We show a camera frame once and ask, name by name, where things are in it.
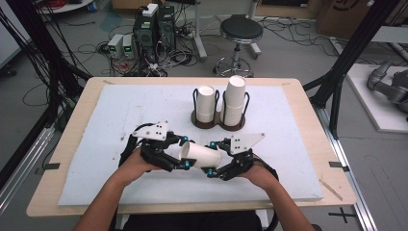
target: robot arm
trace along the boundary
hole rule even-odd
[[[375,90],[378,91],[385,96],[387,96],[388,100],[390,100],[393,103],[399,104],[402,103],[403,99],[407,97],[407,90],[401,88],[399,85],[395,85],[394,81],[391,86],[384,84],[381,82],[381,80],[387,75],[387,70],[390,68],[390,66],[393,64],[392,61],[386,61],[383,63],[381,66],[376,68],[370,75],[368,81],[367,81],[367,87],[370,90]],[[398,75],[403,75],[399,73],[403,72],[398,72],[395,74],[394,78],[397,79],[402,79],[402,77],[399,77]]]

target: round stool seat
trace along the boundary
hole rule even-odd
[[[257,42],[264,32],[258,22],[246,17],[230,17],[223,20],[219,31],[226,39],[243,44]]]

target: black pole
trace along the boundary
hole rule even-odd
[[[309,90],[320,85],[316,94],[310,98],[311,103],[320,108],[324,108],[330,96],[335,94],[329,124],[335,139],[338,138],[337,122],[343,80],[398,3],[399,0],[376,0],[333,67],[325,75],[303,86]]]

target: cardboard box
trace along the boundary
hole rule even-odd
[[[321,1],[322,0],[309,0],[307,7],[263,5],[260,1],[256,9],[256,15],[315,19],[321,9]]]
[[[323,7],[316,20],[319,34],[350,39],[370,7],[367,1],[323,1]]]
[[[399,25],[402,22],[404,22],[407,18],[408,18],[408,8],[406,8],[405,10],[403,9],[405,4],[404,0],[399,1],[398,5],[396,5],[395,9],[391,12],[390,16],[387,18],[387,20],[385,21],[386,25],[390,25],[391,22],[393,22],[394,17],[400,12],[402,11],[401,15],[399,16],[399,18],[395,21],[394,25]]]
[[[158,3],[158,0],[112,0],[114,9],[118,10],[136,10],[141,6],[147,6],[149,3]]]

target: person's arm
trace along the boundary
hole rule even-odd
[[[108,230],[125,187],[152,169],[158,168],[146,163],[137,148],[106,181],[74,230]]]
[[[315,230],[279,181],[265,167],[255,163],[248,172],[241,176],[267,193],[284,230]]]

